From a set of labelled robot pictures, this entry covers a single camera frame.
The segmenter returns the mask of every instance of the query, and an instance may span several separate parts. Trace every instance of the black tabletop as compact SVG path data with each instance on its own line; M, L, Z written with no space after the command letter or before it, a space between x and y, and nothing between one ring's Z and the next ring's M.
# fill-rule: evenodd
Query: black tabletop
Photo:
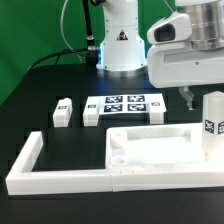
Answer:
M223 86L194 87L210 92ZM86 65L34 69L0 107L0 223L223 223L224 188L175 189L36 196L8 196L5 178L31 131L44 134L33 171L105 168L105 137L110 127L149 125L146 114L100 116L84 127L88 96L162 93L165 123L201 122L202 100L189 111L178 89L155 89L147 75L111 79ZM59 99L72 99L68 128L54 128Z

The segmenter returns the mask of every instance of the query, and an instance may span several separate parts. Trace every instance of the white rectangular block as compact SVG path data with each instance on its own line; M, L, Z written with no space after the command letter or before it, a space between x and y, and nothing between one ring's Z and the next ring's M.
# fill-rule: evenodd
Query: white rectangular block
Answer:
M97 126L99 120L99 97L88 97L83 113L85 127Z
M54 127L67 127L72 114L72 101L69 98L59 100L53 114Z
M162 94L150 94L149 101L149 116L150 124L164 124L164 112L166 106Z

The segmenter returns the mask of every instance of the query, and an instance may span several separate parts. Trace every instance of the green screen background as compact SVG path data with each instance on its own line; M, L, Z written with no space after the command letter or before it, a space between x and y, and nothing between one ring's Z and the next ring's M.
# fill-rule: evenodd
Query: green screen background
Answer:
M174 0L168 0L174 9ZM60 34L64 0L0 1L0 104L22 81L28 67L37 59L66 48ZM140 36L149 48L146 34L160 18L170 14L163 0L138 0ZM104 38L102 6L90 4L94 37ZM81 0L70 0L65 14L65 34L70 45L86 47L85 20ZM48 60L41 65L53 64ZM79 63L74 55L63 56L60 64Z

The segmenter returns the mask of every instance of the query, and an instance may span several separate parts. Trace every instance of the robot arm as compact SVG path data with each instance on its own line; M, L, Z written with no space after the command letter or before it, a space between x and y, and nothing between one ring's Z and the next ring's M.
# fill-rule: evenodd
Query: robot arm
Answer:
M150 82L180 87L192 105L190 86L224 83L224 1L176 0L177 11L148 31Z

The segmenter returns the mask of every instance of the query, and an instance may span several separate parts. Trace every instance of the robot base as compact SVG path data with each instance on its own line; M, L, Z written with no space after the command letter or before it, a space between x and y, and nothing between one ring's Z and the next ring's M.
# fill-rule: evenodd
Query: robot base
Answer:
M111 78L130 78L147 73L147 66L143 66L141 68L128 71L110 71L106 69L97 68L97 73L98 75L103 75L105 77L111 77Z

